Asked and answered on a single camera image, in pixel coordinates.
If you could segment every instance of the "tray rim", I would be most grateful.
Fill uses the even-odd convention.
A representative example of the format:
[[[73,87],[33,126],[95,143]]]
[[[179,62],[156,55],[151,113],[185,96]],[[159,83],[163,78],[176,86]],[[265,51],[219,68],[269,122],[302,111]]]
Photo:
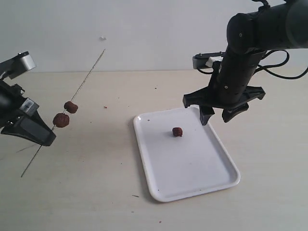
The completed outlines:
[[[199,109],[197,106],[194,106],[194,105],[191,106],[190,108]],[[224,144],[222,143],[222,141],[218,137],[217,133],[213,129],[211,123],[208,122],[207,125],[209,126],[211,132],[215,136],[215,139],[218,141],[218,143],[221,146],[224,154],[226,155],[227,159],[231,163],[231,165],[232,165],[232,167],[233,167],[233,169],[234,169],[234,171],[236,173],[236,180],[234,182],[232,182],[232,183],[229,183],[229,184],[223,184],[223,185],[220,185],[220,186],[217,186],[217,187],[208,188],[207,190],[202,190],[201,192],[192,192],[192,193],[187,194],[187,196],[185,196],[185,197],[175,196],[175,197],[170,197],[169,199],[160,197],[160,195],[156,194],[156,190],[153,190],[152,185],[151,185],[151,181],[150,181],[149,172],[147,170],[146,163],[145,163],[145,160],[144,160],[144,153],[142,151],[142,144],[141,144],[141,139],[142,138],[137,133],[136,126],[137,126],[137,123],[139,122],[138,118],[143,116],[143,115],[148,115],[148,114],[153,114],[153,113],[161,113],[161,112],[166,112],[166,111],[170,111],[170,110],[179,110],[179,109],[184,109],[184,108],[173,108],[173,109],[168,109],[168,110],[161,110],[161,111],[155,111],[155,112],[142,113],[142,114],[139,114],[139,115],[135,116],[134,119],[133,119],[133,124],[134,124],[137,144],[138,144],[138,148],[139,148],[139,153],[140,153],[140,157],[141,157],[141,161],[142,161],[143,171],[144,171],[144,174],[145,174],[146,182],[147,182],[148,189],[149,189],[149,192],[150,192],[151,196],[155,200],[157,200],[159,202],[172,202],[172,201],[181,200],[181,199],[185,199],[185,198],[190,198],[190,197],[194,197],[194,196],[198,196],[198,195],[203,195],[203,194],[207,194],[207,193],[213,193],[213,192],[217,192],[217,191],[220,191],[220,190],[224,190],[224,189],[228,189],[228,188],[236,186],[240,182],[240,180],[241,180],[240,171],[237,168],[237,166],[235,165],[234,161],[232,160],[232,158],[231,158],[229,152],[227,151],[226,147],[224,146]]]

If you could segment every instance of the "white wall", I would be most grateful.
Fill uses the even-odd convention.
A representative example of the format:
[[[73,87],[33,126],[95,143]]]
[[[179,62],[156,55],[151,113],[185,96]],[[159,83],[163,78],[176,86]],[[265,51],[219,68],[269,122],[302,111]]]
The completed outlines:
[[[251,0],[4,0],[0,61],[30,51],[35,72],[88,71],[107,48],[97,71],[191,69],[196,53],[225,50],[233,15],[259,6]],[[308,51],[294,53],[292,63],[304,65]]]

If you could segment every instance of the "white tray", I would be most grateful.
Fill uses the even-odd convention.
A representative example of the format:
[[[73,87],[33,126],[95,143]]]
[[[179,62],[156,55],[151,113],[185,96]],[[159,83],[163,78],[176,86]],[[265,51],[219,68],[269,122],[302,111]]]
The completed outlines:
[[[240,173],[199,109],[172,109],[135,117],[134,127],[152,197],[170,202],[235,186]],[[182,137],[172,128],[181,127]]]

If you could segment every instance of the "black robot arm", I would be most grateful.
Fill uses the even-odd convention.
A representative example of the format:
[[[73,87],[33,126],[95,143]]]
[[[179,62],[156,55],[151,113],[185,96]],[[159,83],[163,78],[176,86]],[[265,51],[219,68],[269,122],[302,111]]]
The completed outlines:
[[[39,105],[30,98],[24,98],[24,90],[19,85],[8,85],[10,79],[35,68],[29,52],[0,63],[0,128],[1,134],[17,136],[34,143],[50,146],[56,138],[38,113]]]
[[[268,71],[267,68],[274,67],[259,65],[270,53],[308,48],[308,0],[286,0],[285,4],[275,7],[271,7],[266,0],[253,1],[260,1],[263,6],[257,12],[239,13],[229,21],[226,52],[193,57],[194,69],[212,74],[212,77],[206,88],[184,95],[183,103],[186,108],[192,104],[200,106],[203,125],[214,114],[213,107],[224,109],[222,118],[229,122],[239,113],[248,110],[249,101],[263,99],[264,90],[261,87],[250,87],[248,83],[257,71]],[[210,67],[213,72],[201,71]]]

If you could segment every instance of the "metal skewer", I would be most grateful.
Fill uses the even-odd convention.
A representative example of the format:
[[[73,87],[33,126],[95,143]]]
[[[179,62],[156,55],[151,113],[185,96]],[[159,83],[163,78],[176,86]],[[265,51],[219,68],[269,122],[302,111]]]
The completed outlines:
[[[98,59],[96,60],[95,64],[93,65],[93,67],[91,68],[91,70],[88,72],[87,76],[85,77],[85,79],[83,80],[83,82],[81,83],[81,85],[79,86],[79,88],[77,89],[77,91],[75,92],[75,94],[73,95],[71,102],[76,98],[77,94],[79,93],[79,91],[81,90],[81,88],[83,87],[83,85],[86,83],[87,79],[89,78],[90,74],[92,73],[92,71],[94,70],[96,64],[100,61],[100,59],[102,58],[102,56],[105,53],[105,50],[103,50],[103,52],[101,53],[101,55],[98,57]],[[56,126],[54,125],[52,127],[52,131],[54,131],[56,128]],[[38,148],[38,150],[34,153],[32,159],[30,160],[29,164],[27,165],[27,167],[24,169],[23,173],[21,174],[21,178],[24,176],[25,172],[27,171],[27,169],[29,168],[29,166],[31,165],[32,161],[34,160],[34,158],[37,156],[37,154],[39,153],[40,149],[42,148],[42,145]]]

